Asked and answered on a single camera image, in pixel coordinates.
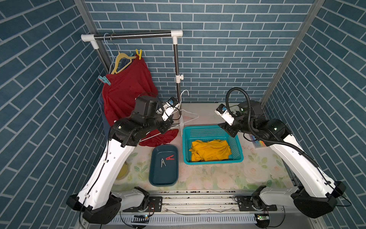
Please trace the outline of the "yellow t-shirt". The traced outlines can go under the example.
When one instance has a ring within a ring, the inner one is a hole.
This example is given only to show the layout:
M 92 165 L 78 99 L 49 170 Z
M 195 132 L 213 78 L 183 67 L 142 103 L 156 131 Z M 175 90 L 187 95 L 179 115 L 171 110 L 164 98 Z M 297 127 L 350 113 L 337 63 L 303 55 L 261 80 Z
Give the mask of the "yellow t-shirt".
M 189 150 L 192 162 L 208 162 L 228 160 L 232 154 L 226 140 L 212 140 L 204 142 L 196 140 Z

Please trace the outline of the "red clothespin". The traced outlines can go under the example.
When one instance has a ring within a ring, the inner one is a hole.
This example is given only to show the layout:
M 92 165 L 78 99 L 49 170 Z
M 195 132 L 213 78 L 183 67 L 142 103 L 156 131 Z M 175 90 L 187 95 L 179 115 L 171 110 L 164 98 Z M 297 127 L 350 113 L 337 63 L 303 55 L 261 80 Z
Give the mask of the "red clothespin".
M 175 160 L 174 155 L 168 156 L 165 160 Z

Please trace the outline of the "grey clothespin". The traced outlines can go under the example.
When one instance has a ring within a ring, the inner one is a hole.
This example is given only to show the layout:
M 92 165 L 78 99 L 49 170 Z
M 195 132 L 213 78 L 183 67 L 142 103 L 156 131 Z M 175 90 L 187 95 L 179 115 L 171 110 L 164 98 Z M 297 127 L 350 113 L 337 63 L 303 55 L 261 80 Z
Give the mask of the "grey clothespin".
M 166 163 L 165 163 L 165 160 L 162 158 L 161 159 L 161 168 L 163 168 L 163 167 L 166 167 Z

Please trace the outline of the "red t-shirt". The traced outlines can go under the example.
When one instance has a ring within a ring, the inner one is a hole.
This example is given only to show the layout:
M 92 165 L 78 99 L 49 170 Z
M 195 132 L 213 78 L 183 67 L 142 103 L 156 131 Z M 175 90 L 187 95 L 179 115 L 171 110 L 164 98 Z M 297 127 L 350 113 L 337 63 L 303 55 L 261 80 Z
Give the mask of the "red t-shirt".
M 108 146 L 156 147 L 171 142 L 177 131 L 160 133 L 164 102 L 144 59 L 136 58 L 125 70 L 106 76 L 111 85 L 102 90 L 104 113 L 111 126 Z

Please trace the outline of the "yellow clothespin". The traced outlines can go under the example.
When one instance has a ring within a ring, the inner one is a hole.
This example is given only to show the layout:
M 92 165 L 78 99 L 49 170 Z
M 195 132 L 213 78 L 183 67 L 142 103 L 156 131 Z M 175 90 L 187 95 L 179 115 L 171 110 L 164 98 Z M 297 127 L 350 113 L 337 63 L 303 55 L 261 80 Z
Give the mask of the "yellow clothespin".
M 142 49 L 140 49 L 140 50 L 136 49 L 135 51 L 136 51 L 136 55 L 138 56 L 139 60 L 141 60 L 142 59 L 142 52 L 143 52 Z

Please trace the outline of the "yellow plastic hanger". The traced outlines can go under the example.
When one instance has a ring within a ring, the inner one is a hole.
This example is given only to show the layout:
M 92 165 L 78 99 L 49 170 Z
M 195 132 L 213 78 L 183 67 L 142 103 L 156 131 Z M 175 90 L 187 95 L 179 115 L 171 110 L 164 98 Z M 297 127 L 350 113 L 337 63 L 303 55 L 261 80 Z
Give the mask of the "yellow plastic hanger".
M 111 74 L 117 74 L 125 70 L 136 59 L 136 55 L 119 52 L 116 56 L 115 66 Z

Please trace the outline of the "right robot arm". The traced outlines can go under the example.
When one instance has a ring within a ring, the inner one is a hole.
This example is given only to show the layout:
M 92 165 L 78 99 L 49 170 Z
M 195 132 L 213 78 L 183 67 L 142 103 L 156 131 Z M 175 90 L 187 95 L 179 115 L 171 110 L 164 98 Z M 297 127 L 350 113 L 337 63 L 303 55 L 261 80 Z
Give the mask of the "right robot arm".
M 251 202 L 257 210 L 271 205 L 297 208 L 301 213 L 318 218 L 340 205 L 346 185 L 329 177 L 299 145 L 291 130 L 279 119 L 267 119 L 260 105 L 254 105 L 248 93 L 239 87 L 229 89 L 224 104 L 215 111 L 224 122 L 219 124 L 228 135 L 252 135 L 272 149 L 300 181 L 292 189 L 260 186 L 252 193 Z

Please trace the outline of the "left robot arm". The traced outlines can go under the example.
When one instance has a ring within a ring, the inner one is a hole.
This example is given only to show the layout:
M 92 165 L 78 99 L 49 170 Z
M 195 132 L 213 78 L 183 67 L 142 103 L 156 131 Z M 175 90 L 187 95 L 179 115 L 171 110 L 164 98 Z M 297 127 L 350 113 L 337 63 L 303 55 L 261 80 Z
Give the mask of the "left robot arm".
M 162 103 L 157 97 L 142 95 L 135 99 L 129 117 L 116 121 L 110 128 L 105 150 L 83 189 L 68 197 L 66 204 L 80 213 L 79 220 L 91 224 L 108 224 L 122 210 L 145 210 L 150 194 L 140 187 L 121 194 L 112 187 L 127 158 L 146 135 L 154 130 L 166 133 L 173 124 L 178 100 L 171 97 Z

